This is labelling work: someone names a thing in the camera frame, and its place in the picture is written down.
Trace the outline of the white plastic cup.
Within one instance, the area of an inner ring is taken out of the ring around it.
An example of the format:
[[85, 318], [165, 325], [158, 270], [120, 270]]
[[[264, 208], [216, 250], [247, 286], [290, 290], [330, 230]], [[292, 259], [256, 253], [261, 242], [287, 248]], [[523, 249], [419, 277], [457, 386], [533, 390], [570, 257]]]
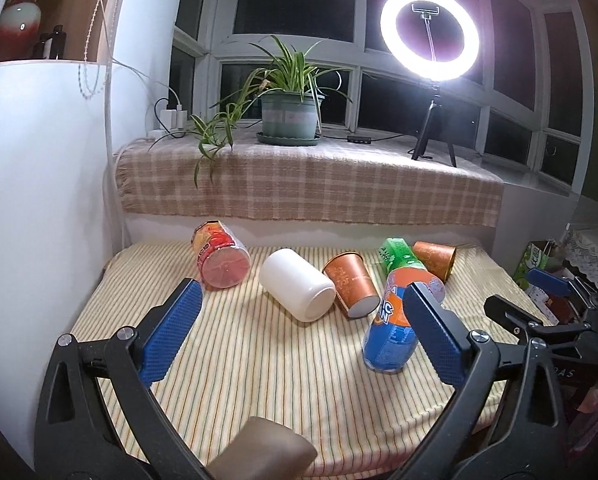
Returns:
[[333, 306], [334, 282], [290, 248], [272, 252], [262, 263], [259, 282], [297, 321], [312, 323]]

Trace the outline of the red cardboard box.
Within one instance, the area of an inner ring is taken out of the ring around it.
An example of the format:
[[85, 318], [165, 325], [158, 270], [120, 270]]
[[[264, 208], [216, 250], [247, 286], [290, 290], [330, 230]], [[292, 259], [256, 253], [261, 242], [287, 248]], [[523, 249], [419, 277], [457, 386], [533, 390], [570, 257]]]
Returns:
[[577, 315], [567, 299], [549, 295], [537, 286], [530, 286], [527, 292], [532, 302], [551, 325], [577, 322]]

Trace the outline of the green paper bag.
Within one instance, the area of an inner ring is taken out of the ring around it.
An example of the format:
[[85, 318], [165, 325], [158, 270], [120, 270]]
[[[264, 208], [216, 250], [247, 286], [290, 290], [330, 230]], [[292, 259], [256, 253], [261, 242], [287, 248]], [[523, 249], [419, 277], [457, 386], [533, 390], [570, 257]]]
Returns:
[[521, 289], [526, 290], [529, 287], [529, 270], [553, 272], [561, 267], [562, 261], [561, 247], [556, 240], [534, 240], [526, 246], [513, 273], [513, 280]]

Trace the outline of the spider plant in pot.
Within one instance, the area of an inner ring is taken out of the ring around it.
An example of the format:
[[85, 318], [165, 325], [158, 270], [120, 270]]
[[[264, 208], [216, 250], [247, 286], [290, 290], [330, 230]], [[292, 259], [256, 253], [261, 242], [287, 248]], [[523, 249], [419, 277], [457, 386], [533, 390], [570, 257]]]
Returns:
[[273, 50], [259, 42], [252, 44], [265, 55], [267, 64], [254, 68], [241, 88], [215, 104], [219, 110], [212, 117], [205, 119], [194, 114], [192, 125], [182, 133], [165, 128], [165, 133], [151, 144], [193, 136], [201, 158], [207, 160], [209, 172], [213, 174], [219, 154], [233, 148], [239, 122], [255, 105], [261, 106], [260, 136], [263, 138], [292, 144], [319, 140], [323, 132], [325, 99], [335, 94], [340, 99], [350, 100], [348, 93], [342, 90], [341, 69], [320, 66], [309, 60], [317, 44], [299, 50], [276, 35], [270, 38], [275, 45]]

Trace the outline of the brown rounded object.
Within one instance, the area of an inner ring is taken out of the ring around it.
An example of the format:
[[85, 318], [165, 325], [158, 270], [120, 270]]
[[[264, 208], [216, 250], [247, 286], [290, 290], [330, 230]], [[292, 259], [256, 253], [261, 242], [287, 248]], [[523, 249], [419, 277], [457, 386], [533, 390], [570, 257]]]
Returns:
[[316, 457], [316, 448], [300, 434], [251, 416], [206, 468], [214, 479], [299, 479]]

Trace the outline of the lace white cloth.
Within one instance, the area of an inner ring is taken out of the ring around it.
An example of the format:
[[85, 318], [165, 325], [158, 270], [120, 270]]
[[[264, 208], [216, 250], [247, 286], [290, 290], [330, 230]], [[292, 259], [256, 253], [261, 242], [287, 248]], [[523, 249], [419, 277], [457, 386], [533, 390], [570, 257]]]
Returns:
[[565, 259], [598, 290], [598, 229], [569, 230]]

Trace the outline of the white power strip chargers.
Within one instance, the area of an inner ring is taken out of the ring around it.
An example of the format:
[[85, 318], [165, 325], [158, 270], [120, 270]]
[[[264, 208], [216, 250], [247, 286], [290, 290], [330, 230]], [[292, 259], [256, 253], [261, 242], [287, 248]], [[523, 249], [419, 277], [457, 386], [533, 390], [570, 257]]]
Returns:
[[157, 128], [150, 130], [148, 136], [153, 139], [160, 139], [164, 136], [167, 138], [180, 139], [185, 136], [185, 120], [186, 110], [180, 105], [172, 108], [164, 108], [163, 110], [155, 110], [157, 120]]

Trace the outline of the orange gold cup open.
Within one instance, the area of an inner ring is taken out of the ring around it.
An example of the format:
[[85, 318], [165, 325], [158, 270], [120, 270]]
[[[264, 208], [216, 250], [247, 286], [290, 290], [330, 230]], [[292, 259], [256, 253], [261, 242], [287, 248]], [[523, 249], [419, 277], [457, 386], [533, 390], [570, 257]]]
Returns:
[[418, 240], [412, 246], [416, 258], [426, 266], [426, 269], [440, 278], [444, 283], [450, 278], [454, 261], [456, 261], [456, 248], [424, 240]]

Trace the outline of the green plastic cup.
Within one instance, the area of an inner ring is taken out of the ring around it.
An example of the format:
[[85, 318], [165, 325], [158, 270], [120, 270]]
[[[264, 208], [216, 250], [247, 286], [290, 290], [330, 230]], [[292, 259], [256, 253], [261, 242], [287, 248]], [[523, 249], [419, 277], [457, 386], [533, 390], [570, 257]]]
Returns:
[[386, 238], [378, 249], [378, 253], [388, 274], [400, 268], [426, 269], [424, 263], [415, 256], [413, 249], [403, 238]]

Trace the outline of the black tripod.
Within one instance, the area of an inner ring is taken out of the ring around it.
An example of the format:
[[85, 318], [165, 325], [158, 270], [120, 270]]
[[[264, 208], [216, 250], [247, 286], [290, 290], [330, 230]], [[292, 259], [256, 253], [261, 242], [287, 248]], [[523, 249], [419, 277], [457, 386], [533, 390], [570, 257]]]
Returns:
[[440, 84], [437, 84], [436, 82], [431, 85], [431, 99], [421, 128], [418, 130], [418, 137], [411, 155], [413, 160], [418, 160], [424, 157], [428, 141], [430, 140], [433, 127], [435, 126], [440, 127], [440, 131], [443, 131], [444, 114], [442, 98]]

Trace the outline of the plaid brown blanket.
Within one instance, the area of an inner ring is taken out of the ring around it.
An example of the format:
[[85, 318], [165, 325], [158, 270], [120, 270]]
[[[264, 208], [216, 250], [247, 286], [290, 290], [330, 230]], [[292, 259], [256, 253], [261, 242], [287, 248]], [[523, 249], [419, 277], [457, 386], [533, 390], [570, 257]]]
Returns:
[[250, 136], [214, 160], [191, 139], [136, 141], [116, 186], [128, 214], [479, 228], [497, 225], [504, 193], [465, 159], [413, 160], [399, 141], [276, 146]]

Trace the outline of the orange gold cup near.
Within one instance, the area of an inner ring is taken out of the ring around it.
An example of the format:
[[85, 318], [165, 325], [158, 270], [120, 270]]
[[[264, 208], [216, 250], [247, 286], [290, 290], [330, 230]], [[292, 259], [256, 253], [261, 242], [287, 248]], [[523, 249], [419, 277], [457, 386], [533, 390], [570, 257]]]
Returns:
[[334, 283], [337, 304], [347, 318], [364, 318], [378, 307], [377, 289], [358, 252], [330, 258], [323, 273]]

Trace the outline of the red white vase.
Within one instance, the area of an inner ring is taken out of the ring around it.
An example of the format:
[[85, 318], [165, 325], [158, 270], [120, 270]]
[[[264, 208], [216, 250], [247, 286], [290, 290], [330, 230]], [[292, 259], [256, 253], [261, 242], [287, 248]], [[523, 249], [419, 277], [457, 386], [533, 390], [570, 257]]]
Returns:
[[23, 60], [31, 53], [42, 11], [38, 0], [6, 0], [0, 14], [0, 62]]

